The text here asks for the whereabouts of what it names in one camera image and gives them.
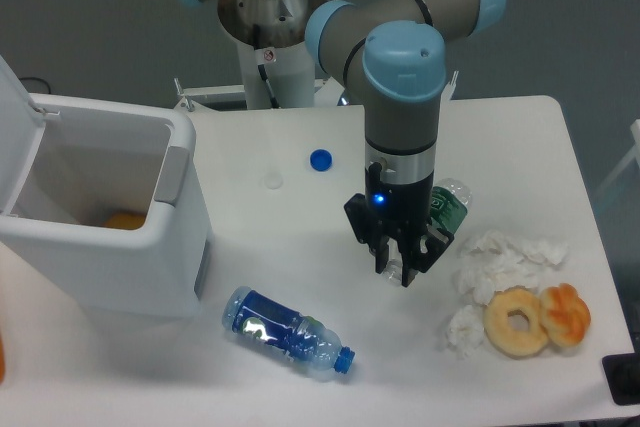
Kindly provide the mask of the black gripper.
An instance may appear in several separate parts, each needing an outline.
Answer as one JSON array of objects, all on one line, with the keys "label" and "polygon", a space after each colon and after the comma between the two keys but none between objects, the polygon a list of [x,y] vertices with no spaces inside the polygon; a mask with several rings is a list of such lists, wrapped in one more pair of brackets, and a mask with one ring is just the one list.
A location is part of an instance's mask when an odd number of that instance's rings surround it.
[{"label": "black gripper", "polygon": [[344,205],[357,241],[375,257],[377,274],[387,268],[389,240],[397,242],[403,287],[416,273],[427,272],[454,240],[454,234],[432,224],[432,186],[431,176],[411,184],[385,182],[382,164],[374,162],[365,169],[365,192]]}]

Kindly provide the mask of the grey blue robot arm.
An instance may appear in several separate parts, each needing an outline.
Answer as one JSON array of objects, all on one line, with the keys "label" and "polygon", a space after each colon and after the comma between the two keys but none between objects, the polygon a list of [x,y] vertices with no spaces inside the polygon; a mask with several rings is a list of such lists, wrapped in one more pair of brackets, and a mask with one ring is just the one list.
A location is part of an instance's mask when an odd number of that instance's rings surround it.
[{"label": "grey blue robot arm", "polygon": [[[207,0],[184,0],[202,3]],[[235,42],[250,109],[302,107],[315,73],[365,110],[365,190],[345,211],[383,271],[399,251],[409,285],[451,245],[456,225],[431,214],[445,45],[498,22],[506,0],[215,0]]]}]

